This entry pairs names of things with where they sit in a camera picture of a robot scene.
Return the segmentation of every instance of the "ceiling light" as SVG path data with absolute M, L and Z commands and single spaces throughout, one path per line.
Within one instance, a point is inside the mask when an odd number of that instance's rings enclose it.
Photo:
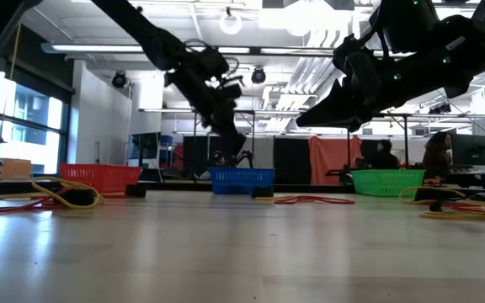
M 288 115 L 299 115 L 300 111 L 290 111 L 290 110 L 256 110 L 255 114 L 288 114 Z
M 227 20 L 229 19 L 235 19 L 232 25 L 227 25 Z M 243 28 L 243 19 L 241 19 L 241 16 L 237 13 L 232 13 L 229 10 L 229 7 L 227 8 L 226 13 L 224 13 L 221 17 L 220 20 L 218 20 L 218 25 L 220 26 L 220 29 L 228 34 L 228 35 L 234 35 L 238 32 L 241 31 Z
M 178 134 L 178 135 L 194 135 L 194 132 L 193 131 L 174 131 L 173 132 L 174 134 Z M 196 135 L 207 135 L 209 134 L 209 132 L 207 131 L 196 131 L 195 132 Z
M 51 47 L 60 52 L 143 53 L 139 45 L 51 45 Z
M 192 113 L 192 109 L 140 109 L 146 113 Z
M 43 43 L 42 50 L 46 53 L 121 53 L 121 54 L 143 54 L 143 49 L 139 45 L 55 45 Z M 203 46 L 192 46 L 194 51 L 203 51 Z M 218 47 L 220 53 L 224 54 L 248 54 L 250 49 L 247 47 Z
M 324 0 L 298 1 L 286 8 L 261 9 L 258 26 L 261 29 L 287 29 L 291 34 L 305 35 L 311 29 L 347 29 L 352 16 L 350 11 L 334 10 Z
M 298 129 L 298 130 L 290 130 L 290 132 L 292 133 L 297 133 L 297 134 L 310 134 L 310 130 L 302 130 L 302 129 Z
M 309 56 L 333 56 L 333 49 L 305 48 L 305 47 L 279 47 L 279 48 L 262 48 L 262 54 L 270 55 L 309 55 Z
M 247 47 L 219 47 L 218 51 L 224 54 L 247 54 L 250 49 Z

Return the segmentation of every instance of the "red basket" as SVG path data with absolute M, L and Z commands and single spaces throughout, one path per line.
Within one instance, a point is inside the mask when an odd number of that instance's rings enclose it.
M 104 164 L 62 164 L 61 178 L 84 183 L 99 193 L 124 192 L 126 185 L 137 184 L 140 167 Z

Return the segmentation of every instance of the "cardboard box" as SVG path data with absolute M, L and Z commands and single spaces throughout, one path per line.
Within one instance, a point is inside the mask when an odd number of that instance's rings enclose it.
M 0 158 L 0 180 L 28 181 L 31 180 L 31 161 Z

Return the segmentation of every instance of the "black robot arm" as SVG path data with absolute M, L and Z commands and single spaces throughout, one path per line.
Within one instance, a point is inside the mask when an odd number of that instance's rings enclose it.
M 184 42 L 151 24 L 127 0 L 92 0 L 141 45 L 147 58 L 166 72 L 166 85 L 174 84 L 200 114 L 202 125 L 227 140 L 237 155 L 246 138 L 234 124 L 235 99 L 241 88 L 220 52 L 206 44 L 203 51 L 190 49 Z M 20 18 L 42 0 L 0 0 L 0 49 L 16 28 Z M 214 87 L 207 85 L 212 78 Z
M 485 0 L 471 19 L 443 20 L 431 0 L 382 0 L 370 23 L 366 35 L 350 35 L 334 51 L 333 64 L 346 77 L 297 119 L 299 126 L 355 131 L 381 111 L 436 89 L 444 88 L 448 98 L 466 93 L 471 80 L 485 72 Z M 365 46 L 375 34 L 382 59 Z M 413 54 L 396 61 L 390 52 Z

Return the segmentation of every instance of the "window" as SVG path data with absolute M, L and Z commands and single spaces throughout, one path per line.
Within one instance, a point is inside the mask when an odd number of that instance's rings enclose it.
M 63 102 L 5 78 L 0 72 L 0 114 L 61 129 Z
M 5 78 L 0 72 L 0 157 L 30 160 L 32 173 L 55 174 L 66 145 L 68 105 Z
M 30 160 L 33 173 L 57 173 L 60 135 L 0 120 L 0 157 Z

